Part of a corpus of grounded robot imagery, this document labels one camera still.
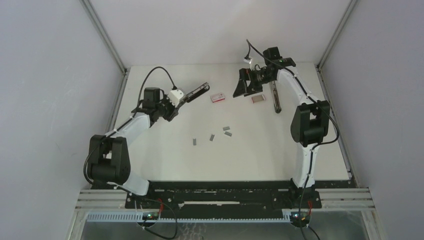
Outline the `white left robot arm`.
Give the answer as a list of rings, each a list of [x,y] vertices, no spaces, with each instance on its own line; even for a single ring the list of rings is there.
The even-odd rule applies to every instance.
[[[165,94],[158,87],[148,87],[137,100],[130,117],[118,128],[104,135],[95,134],[89,141],[89,153],[83,174],[93,184],[101,182],[137,195],[137,202],[149,209],[157,196],[149,190],[150,182],[131,168],[129,146],[159,119],[171,120],[178,113],[185,94],[174,87]]]

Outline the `black stapler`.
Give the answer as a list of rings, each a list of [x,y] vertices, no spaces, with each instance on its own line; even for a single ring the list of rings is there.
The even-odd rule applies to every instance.
[[[203,83],[201,86],[197,87],[196,89],[190,91],[187,94],[183,95],[183,98],[180,100],[178,104],[178,108],[182,107],[186,103],[190,103],[194,101],[196,98],[200,97],[201,95],[205,94],[210,90],[210,85],[208,82]]]

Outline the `staple box tray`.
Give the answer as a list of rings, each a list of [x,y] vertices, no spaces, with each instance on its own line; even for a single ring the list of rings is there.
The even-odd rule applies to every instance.
[[[263,94],[254,95],[251,97],[251,100],[254,104],[266,101],[266,97]]]

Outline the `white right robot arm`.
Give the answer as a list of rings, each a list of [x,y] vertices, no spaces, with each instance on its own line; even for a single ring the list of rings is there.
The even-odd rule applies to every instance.
[[[297,143],[297,163],[291,179],[296,190],[289,194],[289,203],[295,208],[302,208],[309,201],[309,195],[303,189],[315,184],[313,172],[317,151],[324,145],[324,138],[328,135],[330,104],[313,95],[295,71],[295,61],[290,57],[283,58],[277,47],[264,50],[261,57],[265,60],[264,67],[239,70],[239,79],[232,96],[247,97],[261,93],[263,85],[274,81],[286,84],[292,91],[297,107],[290,124],[290,134]]]

